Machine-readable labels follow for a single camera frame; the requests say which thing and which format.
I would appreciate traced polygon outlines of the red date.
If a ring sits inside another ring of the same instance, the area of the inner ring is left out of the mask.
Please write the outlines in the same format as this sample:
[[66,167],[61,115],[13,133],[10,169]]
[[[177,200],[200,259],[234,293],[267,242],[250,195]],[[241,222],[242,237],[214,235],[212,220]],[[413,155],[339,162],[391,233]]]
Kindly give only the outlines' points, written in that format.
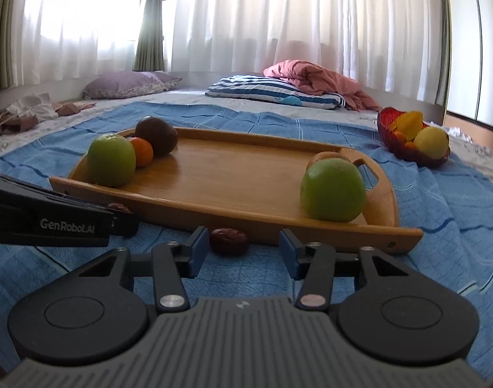
[[248,251],[249,240],[240,230],[215,229],[209,235],[209,246],[220,257],[241,257]]
[[117,202],[110,203],[110,204],[107,205],[107,207],[109,209],[114,209],[114,210],[122,211],[122,212],[125,212],[125,213],[130,213],[131,212],[131,210],[128,209],[126,206],[124,206],[123,204],[117,203]]

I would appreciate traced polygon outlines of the dark purple fruit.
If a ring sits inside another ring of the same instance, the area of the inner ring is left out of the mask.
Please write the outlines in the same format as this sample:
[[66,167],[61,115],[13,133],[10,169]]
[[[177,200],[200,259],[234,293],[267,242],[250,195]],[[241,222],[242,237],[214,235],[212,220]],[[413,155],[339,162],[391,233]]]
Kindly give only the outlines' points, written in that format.
[[143,138],[153,147],[155,157],[168,155],[178,144],[175,128],[156,116],[139,120],[135,126],[135,136]]

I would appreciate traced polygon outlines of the green apple left side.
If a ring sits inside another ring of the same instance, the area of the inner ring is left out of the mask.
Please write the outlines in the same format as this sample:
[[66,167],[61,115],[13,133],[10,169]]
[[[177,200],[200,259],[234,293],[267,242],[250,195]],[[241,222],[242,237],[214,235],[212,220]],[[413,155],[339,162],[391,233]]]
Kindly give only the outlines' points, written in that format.
[[117,134],[103,134],[95,138],[86,159],[90,178],[100,186],[121,187],[135,173],[136,155],[132,143]]

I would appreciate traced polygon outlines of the green apple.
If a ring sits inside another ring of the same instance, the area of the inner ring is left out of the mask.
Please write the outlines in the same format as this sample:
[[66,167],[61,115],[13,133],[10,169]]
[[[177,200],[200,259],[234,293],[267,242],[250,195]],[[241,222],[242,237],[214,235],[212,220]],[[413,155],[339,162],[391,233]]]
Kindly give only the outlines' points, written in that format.
[[100,186],[121,187],[135,173],[136,155],[132,143],[117,134],[103,134],[95,138],[86,159],[90,178]]
[[314,220],[349,222],[362,212],[366,186],[358,168],[342,158],[315,162],[303,175],[303,210]]

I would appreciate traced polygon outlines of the small orange tangerine left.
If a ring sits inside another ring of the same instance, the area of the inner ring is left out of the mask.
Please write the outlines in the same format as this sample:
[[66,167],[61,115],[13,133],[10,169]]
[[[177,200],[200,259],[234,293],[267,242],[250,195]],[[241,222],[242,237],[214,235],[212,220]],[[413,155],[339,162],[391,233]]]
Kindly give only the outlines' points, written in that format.
[[136,167],[147,167],[154,159],[153,146],[141,137],[131,137],[129,141],[135,152]]

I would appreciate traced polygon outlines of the pile of clothes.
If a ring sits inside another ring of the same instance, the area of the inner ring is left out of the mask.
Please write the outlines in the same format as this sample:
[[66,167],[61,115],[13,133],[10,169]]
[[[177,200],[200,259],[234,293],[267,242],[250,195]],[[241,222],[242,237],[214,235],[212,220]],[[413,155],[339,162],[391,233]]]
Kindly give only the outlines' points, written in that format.
[[26,95],[0,110],[0,136],[25,132],[40,123],[74,116],[95,106],[94,102],[52,102],[48,93]]

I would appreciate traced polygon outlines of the blue checkered blanket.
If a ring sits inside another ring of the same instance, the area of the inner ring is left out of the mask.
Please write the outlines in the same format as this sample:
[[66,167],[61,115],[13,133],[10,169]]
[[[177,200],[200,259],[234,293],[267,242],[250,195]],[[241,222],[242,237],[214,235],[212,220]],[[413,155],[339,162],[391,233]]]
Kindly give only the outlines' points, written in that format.
[[[375,116],[292,107],[259,108],[259,113],[218,102],[129,102],[79,122],[73,117],[31,137],[30,143],[0,156],[0,173],[50,188],[48,178],[66,176],[98,135],[132,128],[147,115],[172,125],[239,131],[350,146],[372,157],[386,172],[398,202],[400,225],[419,228],[423,238],[408,255],[408,266],[470,300],[480,327],[468,362],[483,377],[493,375],[493,156],[478,146],[451,139],[452,154],[431,170],[401,161],[381,142]],[[20,362],[6,320],[16,301],[106,249],[0,245],[0,365]],[[184,281],[191,303],[200,296],[237,298],[283,294],[299,284],[287,275],[276,248],[252,246],[244,257],[210,253],[195,279]]]

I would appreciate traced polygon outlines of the wooden serving tray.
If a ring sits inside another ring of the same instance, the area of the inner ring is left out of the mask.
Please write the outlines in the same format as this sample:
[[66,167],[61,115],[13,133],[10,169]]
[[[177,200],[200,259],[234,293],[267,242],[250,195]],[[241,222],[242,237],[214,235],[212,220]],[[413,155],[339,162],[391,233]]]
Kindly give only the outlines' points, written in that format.
[[[413,250],[423,237],[399,224],[394,189],[383,169],[353,148],[284,137],[178,128],[171,154],[139,169],[120,188],[93,183],[86,158],[68,177],[52,177],[54,191],[96,203],[120,203],[142,221],[165,228],[242,230],[274,245],[283,229],[303,242],[323,242],[339,251],[364,245],[391,254]],[[306,165],[319,152],[337,152],[373,173],[362,213],[349,223],[310,219],[300,204]]]

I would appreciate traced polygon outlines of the green apple right side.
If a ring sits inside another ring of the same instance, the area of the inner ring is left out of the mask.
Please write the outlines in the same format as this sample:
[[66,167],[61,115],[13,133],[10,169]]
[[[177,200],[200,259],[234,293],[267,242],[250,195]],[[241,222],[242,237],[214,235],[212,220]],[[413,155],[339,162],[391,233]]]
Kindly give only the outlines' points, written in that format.
[[342,158],[315,162],[303,175],[303,210],[314,220],[349,222],[362,212],[366,186],[358,168]]

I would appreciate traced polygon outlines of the purple pillow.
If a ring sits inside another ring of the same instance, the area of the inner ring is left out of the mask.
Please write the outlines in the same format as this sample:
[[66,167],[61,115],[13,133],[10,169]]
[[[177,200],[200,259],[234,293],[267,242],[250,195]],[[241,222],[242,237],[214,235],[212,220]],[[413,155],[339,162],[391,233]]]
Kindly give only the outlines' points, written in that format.
[[174,89],[181,78],[162,71],[121,71],[102,74],[82,91],[84,100],[127,99]]

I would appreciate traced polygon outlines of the large orange fruit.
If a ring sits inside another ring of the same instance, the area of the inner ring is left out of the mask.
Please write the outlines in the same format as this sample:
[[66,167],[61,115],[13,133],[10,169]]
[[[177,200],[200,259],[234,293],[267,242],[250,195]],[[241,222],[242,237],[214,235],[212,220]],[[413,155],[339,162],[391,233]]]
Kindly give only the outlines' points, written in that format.
[[336,158],[336,159],[342,159],[348,163],[351,163],[351,161],[349,160],[349,158],[346,158],[344,155],[338,153],[338,152],[318,152],[307,164],[306,166],[306,169],[309,169],[310,167],[312,167],[313,165],[315,165],[315,163],[317,163],[318,161],[321,161],[321,160],[326,160],[326,159],[330,159],[330,158]]

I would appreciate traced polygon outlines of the grey green drape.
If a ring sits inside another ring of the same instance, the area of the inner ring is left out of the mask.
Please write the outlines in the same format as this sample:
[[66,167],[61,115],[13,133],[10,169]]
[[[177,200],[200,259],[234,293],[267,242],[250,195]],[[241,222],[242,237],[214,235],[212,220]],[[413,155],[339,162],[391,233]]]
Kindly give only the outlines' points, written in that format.
[[141,0],[143,17],[135,53],[135,71],[164,69],[162,4],[163,0]]

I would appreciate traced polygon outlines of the white bed sheet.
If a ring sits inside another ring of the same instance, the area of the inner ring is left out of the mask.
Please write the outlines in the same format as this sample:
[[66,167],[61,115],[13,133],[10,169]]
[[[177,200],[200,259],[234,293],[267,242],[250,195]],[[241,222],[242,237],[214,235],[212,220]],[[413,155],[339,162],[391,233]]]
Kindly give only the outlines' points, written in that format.
[[[374,129],[377,127],[376,114],[372,111],[356,112],[346,109],[323,110],[300,108],[269,102],[213,98],[208,97],[207,95],[204,95],[202,91],[197,90],[173,90],[161,94],[139,96],[131,99],[98,101],[95,107],[84,110],[74,116],[65,116],[49,120],[23,133],[0,136],[0,156],[12,152],[18,147],[25,146],[47,134],[63,131],[132,102],[173,103],[182,105],[213,104],[235,111],[248,111],[254,113],[269,111],[291,118],[305,118],[326,122],[364,125]],[[493,153],[489,149],[456,137],[451,140],[451,148],[466,164],[474,167],[493,181]]]

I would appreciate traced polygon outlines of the pink crumpled blanket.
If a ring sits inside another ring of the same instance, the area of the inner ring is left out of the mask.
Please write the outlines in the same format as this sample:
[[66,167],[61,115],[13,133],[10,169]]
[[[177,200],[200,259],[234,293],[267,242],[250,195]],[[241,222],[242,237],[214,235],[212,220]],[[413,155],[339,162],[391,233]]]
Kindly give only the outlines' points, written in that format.
[[344,97],[351,110],[381,111],[380,105],[358,81],[310,61],[287,59],[265,68],[263,74],[269,78],[284,80],[308,95],[338,93]]

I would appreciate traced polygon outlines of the white sheer curtain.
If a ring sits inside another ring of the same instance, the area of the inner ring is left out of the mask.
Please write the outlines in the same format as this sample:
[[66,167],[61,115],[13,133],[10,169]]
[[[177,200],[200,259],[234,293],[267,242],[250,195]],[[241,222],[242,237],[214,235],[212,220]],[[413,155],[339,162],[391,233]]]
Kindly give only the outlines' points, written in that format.
[[[142,17],[141,0],[17,0],[16,83],[134,68]],[[163,70],[260,73],[304,59],[440,102],[444,21],[443,0],[163,0]]]

